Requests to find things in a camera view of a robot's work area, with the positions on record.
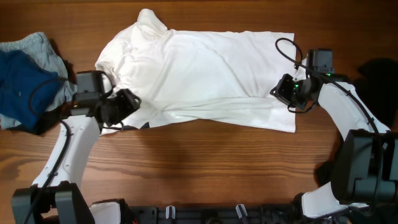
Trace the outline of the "white t-shirt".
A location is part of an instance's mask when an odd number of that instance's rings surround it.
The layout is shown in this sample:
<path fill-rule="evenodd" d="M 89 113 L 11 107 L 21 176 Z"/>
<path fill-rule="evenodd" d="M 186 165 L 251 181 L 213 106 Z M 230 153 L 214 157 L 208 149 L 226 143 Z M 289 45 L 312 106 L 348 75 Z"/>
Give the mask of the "white t-shirt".
<path fill-rule="evenodd" d="M 165 126 L 210 119 L 292 133 L 295 115 L 270 92 L 286 73 L 294 35 L 284 32 L 209 32 L 167 28 L 150 9 L 119 32 L 95 67 L 117 90 L 142 103 L 127 126 Z"/>

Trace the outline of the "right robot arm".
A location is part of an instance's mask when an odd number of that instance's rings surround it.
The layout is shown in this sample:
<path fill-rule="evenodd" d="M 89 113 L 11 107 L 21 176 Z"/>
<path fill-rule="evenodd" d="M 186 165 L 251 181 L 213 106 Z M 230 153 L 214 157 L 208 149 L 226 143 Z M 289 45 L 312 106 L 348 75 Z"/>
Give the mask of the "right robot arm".
<path fill-rule="evenodd" d="M 397 205 L 397 133 L 367 109 L 345 76 L 335 73 L 329 49 L 309 50 L 305 78 L 284 74 L 270 94 L 292 113 L 307 113 L 307 103 L 323 108 L 343 143 L 330 181 L 294 199 L 292 218 L 315 221 L 345 212 L 372 215 L 377 207 Z"/>

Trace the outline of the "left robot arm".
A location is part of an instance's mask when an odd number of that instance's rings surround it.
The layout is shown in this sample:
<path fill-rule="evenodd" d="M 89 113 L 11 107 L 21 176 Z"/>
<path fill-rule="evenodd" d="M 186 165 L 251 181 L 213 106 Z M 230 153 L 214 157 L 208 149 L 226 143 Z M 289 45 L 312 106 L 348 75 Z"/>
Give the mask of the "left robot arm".
<path fill-rule="evenodd" d="M 141 107 L 128 89 L 114 92 L 103 83 L 106 73 L 79 72 L 72 107 L 61 119 L 57 142 L 41 173 L 29 188 L 12 196 L 16 223 L 132 223 L 124 200 L 88 206 L 80 192 L 88 156 L 102 129 L 122 130 L 123 120 Z"/>

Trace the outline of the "folded black garment left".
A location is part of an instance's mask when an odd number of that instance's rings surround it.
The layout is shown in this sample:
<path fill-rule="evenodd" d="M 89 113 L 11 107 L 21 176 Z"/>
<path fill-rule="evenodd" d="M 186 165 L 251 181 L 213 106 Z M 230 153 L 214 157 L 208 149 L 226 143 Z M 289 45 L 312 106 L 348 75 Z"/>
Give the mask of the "folded black garment left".
<path fill-rule="evenodd" d="M 62 113 L 62 106 L 59 106 L 58 108 L 45 112 L 37 122 L 37 124 L 33 128 L 28 128 L 27 126 L 20 124 L 18 126 L 8 128 L 8 130 L 11 131 L 22 131 L 25 133 L 30 133 L 34 135 L 40 136 L 41 134 L 47 132 L 49 129 L 51 129 L 54 125 L 58 123 L 60 120 Z"/>

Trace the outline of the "black garment right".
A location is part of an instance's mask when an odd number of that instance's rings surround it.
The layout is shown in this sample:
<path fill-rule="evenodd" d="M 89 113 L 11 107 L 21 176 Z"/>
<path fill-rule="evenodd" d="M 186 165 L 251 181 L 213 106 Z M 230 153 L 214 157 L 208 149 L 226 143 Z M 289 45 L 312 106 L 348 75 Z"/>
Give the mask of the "black garment right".
<path fill-rule="evenodd" d="M 379 133 L 393 125 L 397 111 L 397 61 L 390 58 L 372 59 L 358 69 L 361 78 L 352 84 L 324 84 L 318 97 L 319 105 L 335 122 L 341 136 L 350 130 L 374 130 L 365 116 L 370 115 Z"/>

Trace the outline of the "folded light denim garment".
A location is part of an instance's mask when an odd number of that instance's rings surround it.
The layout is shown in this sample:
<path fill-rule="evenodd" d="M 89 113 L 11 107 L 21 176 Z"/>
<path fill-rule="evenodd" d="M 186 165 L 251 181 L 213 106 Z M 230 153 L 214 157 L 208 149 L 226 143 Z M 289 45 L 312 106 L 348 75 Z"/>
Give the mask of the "folded light denim garment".
<path fill-rule="evenodd" d="M 57 72 L 59 78 L 68 78 L 68 71 L 64 61 L 55 53 L 50 41 L 43 32 L 30 34 L 21 40 L 1 43 L 1 52 L 10 52 L 12 50 L 21 50 L 33 59 L 40 68 L 49 72 Z M 45 112 L 52 111 L 62 106 L 65 102 L 71 101 L 75 93 L 76 85 L 61 81 L 58 93 Z M 12 128 L 20 124 L 19 121 L 1 114 L 1 127 L 3 129 Z"/>

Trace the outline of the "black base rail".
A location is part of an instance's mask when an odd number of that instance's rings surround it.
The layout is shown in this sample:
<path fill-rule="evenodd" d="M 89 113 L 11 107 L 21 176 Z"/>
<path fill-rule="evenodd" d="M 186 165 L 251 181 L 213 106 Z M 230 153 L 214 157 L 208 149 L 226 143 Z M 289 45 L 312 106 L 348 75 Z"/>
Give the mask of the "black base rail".
<path fill-rule="evenodd" d="M 271 224 L 300 223 L 290 205 L 247 207 L 129 207 L 121 223 L 128 224 Z"/>

